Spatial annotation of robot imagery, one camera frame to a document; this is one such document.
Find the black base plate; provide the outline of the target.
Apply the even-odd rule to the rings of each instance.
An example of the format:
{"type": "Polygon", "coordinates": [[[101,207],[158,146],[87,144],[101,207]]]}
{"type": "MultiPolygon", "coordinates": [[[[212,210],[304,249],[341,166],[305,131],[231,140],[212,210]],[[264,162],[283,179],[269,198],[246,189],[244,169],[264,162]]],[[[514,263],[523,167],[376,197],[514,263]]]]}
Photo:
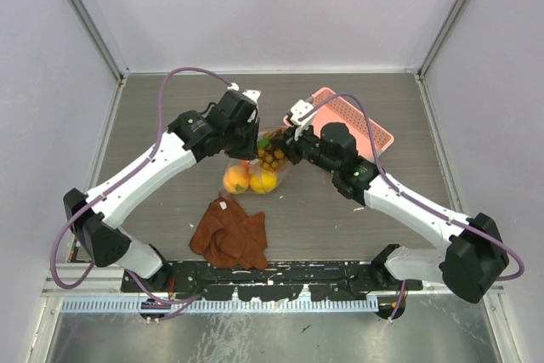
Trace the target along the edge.
{"type": "Polygon", "coordinates": [[[280,261],[267,269],[216,268],[205,261],[172,264],[176,298],[199,294],[210,301],[237,296],[243,302],[295,300],[304,289],[320,302],[365,300],[370,292],[397,292],[401,282],[380,279],[371,264],[362,261],[280,261]]]}

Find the orange peach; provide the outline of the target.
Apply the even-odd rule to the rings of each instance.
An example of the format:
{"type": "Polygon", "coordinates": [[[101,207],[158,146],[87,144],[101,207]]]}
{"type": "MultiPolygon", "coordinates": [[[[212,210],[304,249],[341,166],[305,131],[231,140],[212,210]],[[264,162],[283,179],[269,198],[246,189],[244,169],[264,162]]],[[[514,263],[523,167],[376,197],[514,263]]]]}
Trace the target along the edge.
{"type": "Polygon", "coordinates": [[[236,195],[245,192],[249,187],[249,173],[242,166],[229,167],[223,176],[223,185],[227,192],[236,195]]]}

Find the pink plastic basket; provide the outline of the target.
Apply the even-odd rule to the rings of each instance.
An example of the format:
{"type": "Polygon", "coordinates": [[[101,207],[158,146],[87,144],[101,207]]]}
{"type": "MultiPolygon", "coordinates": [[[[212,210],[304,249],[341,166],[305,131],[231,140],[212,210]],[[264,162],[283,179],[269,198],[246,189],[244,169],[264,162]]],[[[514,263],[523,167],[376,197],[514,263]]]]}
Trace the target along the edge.
{"type": "MultiPolygon", "coordinates": [[[[354,101],[343,97],[335,98],[321,107],[314,117],[314,134],[320,137],[321,129],[329,122],[340,122],[347,126],[349,132],[356,140],[356,148],[361,156],[370,162],[374,162],[374,155],[371,150],[371,140],[369,137],[366,118],[354,101]]],[[[377,155],[380,156],[394,142],[394,136],[381,127],[379,124],[370,120],[371,129],[374,138],[374,146],[377,155]]]]}

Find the yellow apple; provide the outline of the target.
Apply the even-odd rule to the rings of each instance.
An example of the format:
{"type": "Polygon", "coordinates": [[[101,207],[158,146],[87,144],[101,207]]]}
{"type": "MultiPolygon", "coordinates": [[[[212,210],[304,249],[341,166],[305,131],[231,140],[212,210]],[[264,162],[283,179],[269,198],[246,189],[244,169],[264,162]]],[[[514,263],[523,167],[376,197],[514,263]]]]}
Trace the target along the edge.
{"type": "Polygon", "coordinates": [[[268,194],[277,187],[278,178],[269,171],[257,172],[251,175],[249,185],[257,194],[268,194]]]}

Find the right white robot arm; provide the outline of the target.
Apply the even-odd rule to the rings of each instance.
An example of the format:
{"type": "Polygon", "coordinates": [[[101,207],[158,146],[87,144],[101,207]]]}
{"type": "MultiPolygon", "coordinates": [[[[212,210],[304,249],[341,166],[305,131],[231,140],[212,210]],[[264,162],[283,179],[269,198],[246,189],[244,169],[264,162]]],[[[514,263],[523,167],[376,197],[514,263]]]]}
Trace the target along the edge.
{"type": "Polygon", "coordinates": [[[469,303],[478,303],[509,264],[496,222],[484,213],[470,218],[406,188],[356,148],[346,125],[333,122],[315,136],[312,129],[289,127],[272,138],[286,159],[302,160],[327,171],[337,191],[396,219],[433,245],[414,250],[390,245],[373,260],[372,277],[384,290],[401,281],[446,285],[469,303]]]}

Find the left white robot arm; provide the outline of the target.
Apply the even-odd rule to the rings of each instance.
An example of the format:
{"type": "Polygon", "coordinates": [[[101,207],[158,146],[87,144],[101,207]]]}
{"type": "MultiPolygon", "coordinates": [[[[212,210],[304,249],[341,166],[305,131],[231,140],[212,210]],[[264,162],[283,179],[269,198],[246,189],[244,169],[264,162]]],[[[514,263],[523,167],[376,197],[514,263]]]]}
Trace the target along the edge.
{"type": "Polygon", "coordinates": [[[224,152],[236,159],[257,155],[259,129],[256,90],[228,90],[206,113],[180,114],[153,145],[114,177],[86,193],[72,189],[63,201],[72,218],[71,232],[93,264],[116,264],[139,277],[152,292],[165,289],[172,276],[166,259],[150,244],[130,236],[122,227],[128,215],[178,173],[224,152]]]}

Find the clear zip top bag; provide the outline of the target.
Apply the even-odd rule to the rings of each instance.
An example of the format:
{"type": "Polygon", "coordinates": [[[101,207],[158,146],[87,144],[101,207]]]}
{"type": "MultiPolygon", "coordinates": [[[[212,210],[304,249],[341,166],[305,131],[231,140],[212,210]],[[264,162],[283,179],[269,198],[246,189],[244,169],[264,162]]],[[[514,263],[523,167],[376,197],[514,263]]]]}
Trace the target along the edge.
{"type": "MultiPolygon", "coordinates": [[[[249,173],[249,177],[251,177],[251,175],[253,173],[257,173],[257,172],[262,172],[262,171],[265,171],[263,170],[259,165],[258,165],[258,157],[256,159],[253,159],[251,161],[247,161],[247,160],[241,160],[241,159],[231,159],[230,162],[228,163],[228,166],[226,167],[225,171],[229,168],[229,167],[232,167],[232,166],[242,166],[244,167],[248,173],[249,173]]],[[[287,174],[289,173],[289,171],[291,170],[292,168],[292,164],[290,162],[288,162],[288,168],[285,172],[282,172],[282,173],[275,173],[277,178],[278,178],[278,185],[277,187],[281,184],[282,180],[287,176],[287,174]]],[[[229,192],[226,191],[226,189],[224,188],[224,185],[223,185],[223,180],[222,180],[222,192],[225,193],[225,194],[230,194],[229,192]]],[[[255,193],[250,185],[248,187],[248,189],[241,193],[241,194],[244,194],[244,193],[254,193],[254,194],[257,194],[255,193]]]]}

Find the brown longan bunch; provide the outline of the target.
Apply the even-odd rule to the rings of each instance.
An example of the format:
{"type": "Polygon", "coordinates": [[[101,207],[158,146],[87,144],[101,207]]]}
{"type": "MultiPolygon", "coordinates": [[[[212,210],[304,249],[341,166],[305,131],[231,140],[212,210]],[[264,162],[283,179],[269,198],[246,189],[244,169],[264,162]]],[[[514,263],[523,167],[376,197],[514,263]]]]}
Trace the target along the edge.
{"type": "Polygon", "coordinates": [[[265,171],[273,173],[285,172],[288,161],[283,150],[279,147],[275,138],[279,138],[284,132],[284,127],[263,128],[259,131],[258,165],[265,171]]]}

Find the brown cloth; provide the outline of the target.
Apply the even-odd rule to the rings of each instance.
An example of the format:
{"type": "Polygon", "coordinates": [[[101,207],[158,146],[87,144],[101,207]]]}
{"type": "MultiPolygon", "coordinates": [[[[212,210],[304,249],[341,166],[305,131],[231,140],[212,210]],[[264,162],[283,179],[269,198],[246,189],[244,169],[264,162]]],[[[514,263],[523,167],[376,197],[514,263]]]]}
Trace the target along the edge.
{"type": "Polygon", "coordinates": [[[264,270],[268,267],[265,213],[249,215],[234,197],[219,196],[208,205],[189,247],[220,269],[264,270]]]}

